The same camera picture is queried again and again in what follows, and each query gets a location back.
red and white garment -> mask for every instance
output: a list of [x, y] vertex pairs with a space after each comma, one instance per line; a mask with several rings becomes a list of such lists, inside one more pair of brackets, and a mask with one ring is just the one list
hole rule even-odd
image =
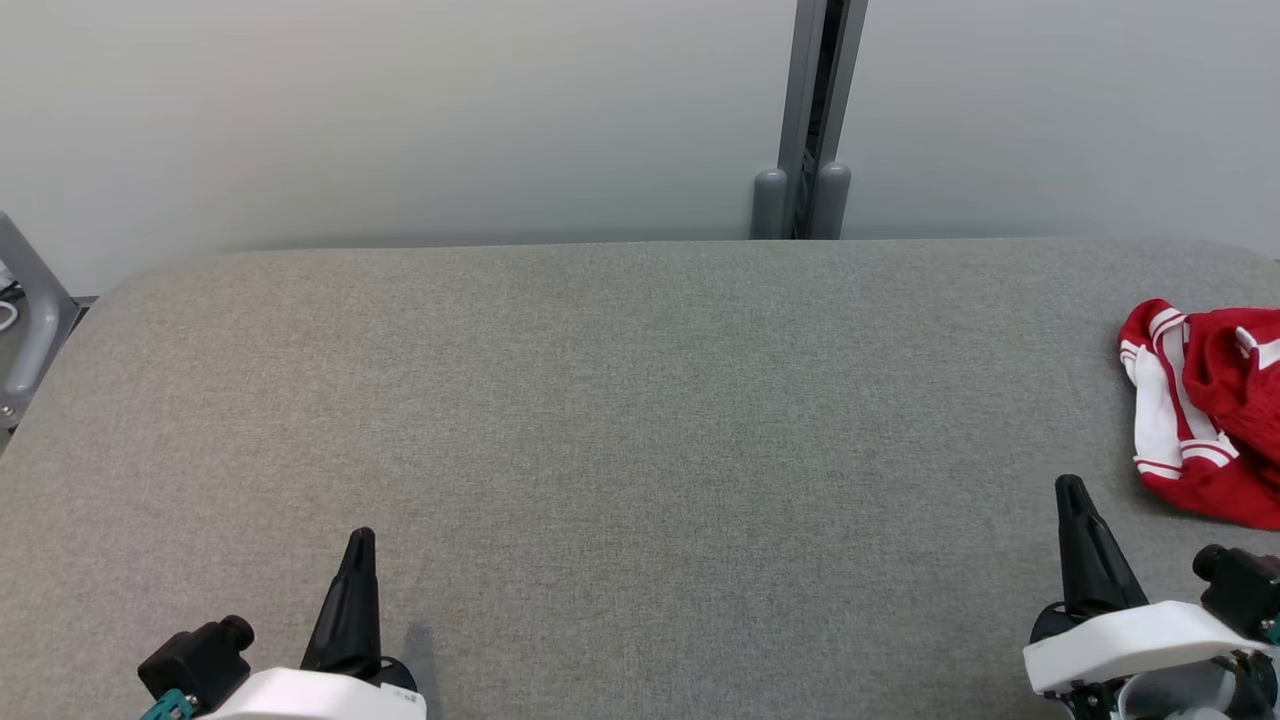
[[1280, 310], [1184, 315], [1148, 300], [1120, 331], [1134, 462], [1170, 503], [1280, 529]]

metal bracket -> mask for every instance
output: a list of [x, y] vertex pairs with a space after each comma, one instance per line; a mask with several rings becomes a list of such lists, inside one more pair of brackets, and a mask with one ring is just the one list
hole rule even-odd
[[796, 22], [791, 33], [791, 68], [782, 105], [782, 140], [778, 143], [778, 169], [787, 179], [782, 208], [782, 237], [786, 240], [795, 237], [796, 208], [801, 201], [800, 184], [805, 168], [805, 145], [809, 137], [826, 10], [827, 0], [796, 1]]
[[0, 387], [0, 428], [12, 428], [27, 411], [49, 364], [70, 334], [79, 309], [4, 213], [0, 213], [0, 260], [27, 291], [27, 337]]

gray fabric surface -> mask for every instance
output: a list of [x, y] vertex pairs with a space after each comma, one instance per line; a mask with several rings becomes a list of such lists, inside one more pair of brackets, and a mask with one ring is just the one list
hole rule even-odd
[[1180, 242], [296, 251], [104, 297], [0, 459], [0, 716], [132, 717], [236, 612], [298, 662], [347, 533], [431, 717], [1061, 717], [1021, 647], [1083, 475], [1156, 598], [1139, 301], [1280, 305]]

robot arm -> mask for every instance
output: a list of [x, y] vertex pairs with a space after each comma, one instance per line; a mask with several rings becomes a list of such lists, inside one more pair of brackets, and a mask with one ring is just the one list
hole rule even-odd
[[1076, 720], [1275, 717], [1280, 560], [1208, 546], [1201, 605], [1151, 605], [1084, 483], [1056, 483], [1064, 601], [1023, 650], [1032, 689]]
[[178, 633], [138, 666], [156, 698], [142, 720], [425, 720], [408, 669], [381, 653], [374, 532], [351, 533], [300, 670], [250, 674], [253, 629], [230, 615]]

teal connector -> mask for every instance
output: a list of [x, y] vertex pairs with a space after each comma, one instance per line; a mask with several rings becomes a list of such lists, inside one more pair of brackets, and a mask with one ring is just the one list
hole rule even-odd
[[195, 714], [196, 710], [187, 702], [187, 696], [174, 688], [160, 696], [160, 700], [140, 720], [191, 720]]

